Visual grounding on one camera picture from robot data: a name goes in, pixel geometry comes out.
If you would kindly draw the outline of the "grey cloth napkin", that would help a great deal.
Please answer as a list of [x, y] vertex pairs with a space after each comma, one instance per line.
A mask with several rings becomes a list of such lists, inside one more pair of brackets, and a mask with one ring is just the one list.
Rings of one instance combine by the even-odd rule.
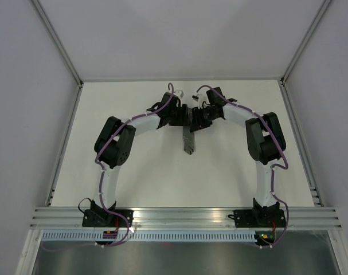
[[192, 155], [195, 151], [195, 135], [190, 132], [189, 126], [183, 127], [183, 150], [188, 155]]

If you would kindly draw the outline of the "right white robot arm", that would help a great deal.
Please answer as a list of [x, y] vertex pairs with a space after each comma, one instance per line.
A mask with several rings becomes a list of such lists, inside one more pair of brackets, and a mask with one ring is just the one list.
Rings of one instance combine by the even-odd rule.
[[193, 97], [198, 106], [191, 110], [190, 132], [208, 128], [219, 118], [232, 121], [246, 131], [247, 148], [256, 163], [256, 193], [250, 210], [234, 210], [229, 218], [237, 228], [284, 227], [287, 213], [280, 206], [282, 201], [275, 194], [276, 168], [288, 169], [285, 159], [286, 141], [279, 119], [273, 112], [261, 115], [226, 99], [219, 87], [207, 87], [206, 99], [199, 93]]

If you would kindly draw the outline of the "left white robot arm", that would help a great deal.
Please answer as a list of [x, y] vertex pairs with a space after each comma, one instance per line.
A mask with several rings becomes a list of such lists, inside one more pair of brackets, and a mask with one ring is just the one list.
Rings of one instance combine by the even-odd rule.
[[166, 125], [189, 125], [189, 108], [174, 92], [166, 92], [160, 102], [141, 115], [126, 120], [114, 116], [107, 119], [94, 145], [101, 176], [97, 195], [84, 214], [84, 226], [109, 227], [122, 217], [115, 212], [120, 167], [128, 159], [135, 137]]

